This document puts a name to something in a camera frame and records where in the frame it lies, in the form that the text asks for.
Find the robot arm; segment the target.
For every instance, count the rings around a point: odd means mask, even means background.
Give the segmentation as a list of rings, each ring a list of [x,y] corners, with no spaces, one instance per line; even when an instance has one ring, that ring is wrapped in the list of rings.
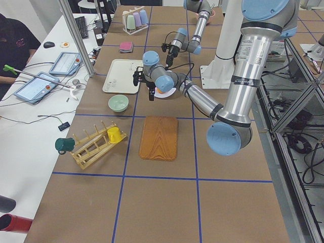
[[[201,38],[211,16],[208,1],[185,1],[186,10],[198,14],[195,32],[187,41],[187,31],[180,28],[170,44],[165,65],[155,51],[145,52],[143,69],[136,71],[133,82],[145,83],[149,99],[156,89],[178,89],[214,123],[207,132],[209,147],[219,155],[233,155],[252,138],[249,118],[252,101],[273,41],[293,36],[297,30],[298,1],[227,1],[225,18],[214,60],[201,70],[201,79],[210,88],[227,88],[224,104],[217,102],[194,84],[187,75],[170,71],[173,59],[181,50],[192,54],[201,51]]]
[[[186,10],[198,14],[198,20],[195,27],[195,31],[192,35],[190,41],[187,41],[187,30],[184,28],[179,28],[175,34],[175,37],[170,43],[163,43],[161,48],[163,52],[168,50],[166,58],[166,70],[168,70],[172,65],[174,59],[178,56],[180,51],[185,51],[199,55],[201,52],[201,39],[204,29],[208,23],[208,20],[212,14],[212,7],[206,0],[200,1],[184,1],[183,7]]]

